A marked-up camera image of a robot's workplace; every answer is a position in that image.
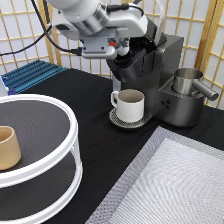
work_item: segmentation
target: shoji screen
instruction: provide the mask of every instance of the shoji screen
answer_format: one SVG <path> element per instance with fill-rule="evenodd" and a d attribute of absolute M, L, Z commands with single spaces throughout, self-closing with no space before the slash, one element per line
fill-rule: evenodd
<path fill-rule="evenodd" d="M 218 100 L 207 104 L 224 110 L 224 0 L 218 0 L 201 70 L 204 82 L 220 94 Z"/>
<path fill-rule="evenodd" d="M 42 33 L 42 27 L 30 0 L 0 1 L 1 53 L 20 50 L 33 43 Z M 44 38 L 36 46 L 22 53 L 0 57 L 0 75 L 36 59 L 54 63 L 51 46 Z"/>

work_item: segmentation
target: wooden frame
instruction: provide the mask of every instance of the wooden frame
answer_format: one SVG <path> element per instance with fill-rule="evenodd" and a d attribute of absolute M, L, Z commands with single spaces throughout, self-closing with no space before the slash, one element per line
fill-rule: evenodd
<path fill-rule="evenodd" d="M 202 60 L 201 66 L 200 66 L 201 71 L 205 74 L 204 79 L 211 83 L 211 87 L 213 88 L 214 86 L 216 86 L 216 87 L 221 89 L 221 94 L 220 94 L 220 97 L 218 99 L 217 106 L 216 106 L 217 108 L 219 108 L 221 100 L 223 98 L 223 94 L 224 94 L 224 85 L 220 85 L 216 82 L 216 78 L 217 78 L 217 74 L 218 74 L 218 71 L 219 71 L 221 61 L 224 60 L 224 56 L 223 56 L 224 45 L 220 46 L 222 48 L 220 55 L 214 54 L 212 52 L 212 49 L 213 49 L 214 42 L 215 42 L 215 39 L 216 39 L 216 36 L 217 36 L 218 28 L 219 27 L 224 27 L 223 25 L 220 24 L 220 20 L 221 20 L 222 14 L 223 14 L 223 10 L 224 10 L 224 0 L 218 0 L 216 8 L 215 8 L 215 12 L 214 12 L 212 25 L 211 25 L 210 32 L 209 32 L 209 35 L 208 35 L 203 60 Z M 218 58 L 218 63 L 217 63 L 217 66 L 216 66 L 216 69 L 215 69 L 215 74 L 214 74 L 212 80 L 206 76 L 206 72 L 207 72 L 207 68 L 208 68 L 208 64 L 209 64 L 209 60 L 210 60 L 211 55 Z M 210 106 L 209 100 L 206 101 L 206 105 Z"/>

